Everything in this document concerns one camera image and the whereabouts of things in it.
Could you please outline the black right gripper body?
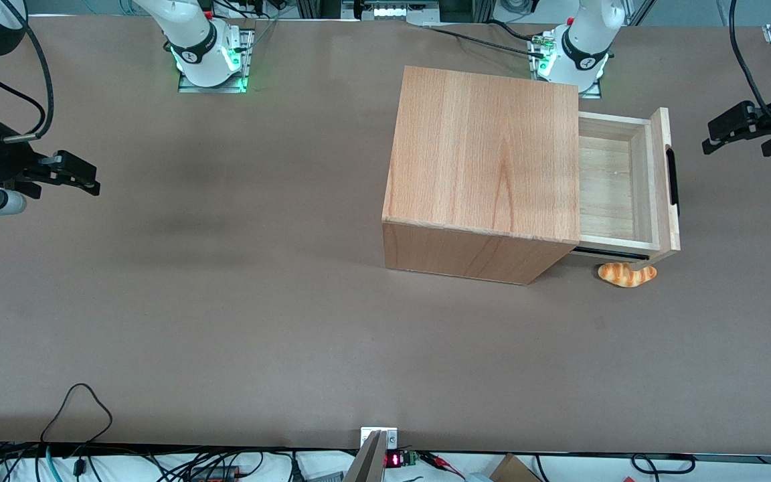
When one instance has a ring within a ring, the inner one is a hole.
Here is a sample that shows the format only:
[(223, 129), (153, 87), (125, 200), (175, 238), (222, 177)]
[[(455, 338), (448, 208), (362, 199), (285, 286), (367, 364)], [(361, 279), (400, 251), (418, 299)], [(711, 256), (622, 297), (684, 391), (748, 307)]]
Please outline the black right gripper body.
[(0, 188), (11, 189), (33, 200), (39, 200), (42, 187), (33, 182), (33, 175), (45, 176), (41, 165), (46, 156), (35, 152), (29, 143), (4, 143), (2, 139), (16, 132), (0, 123)]

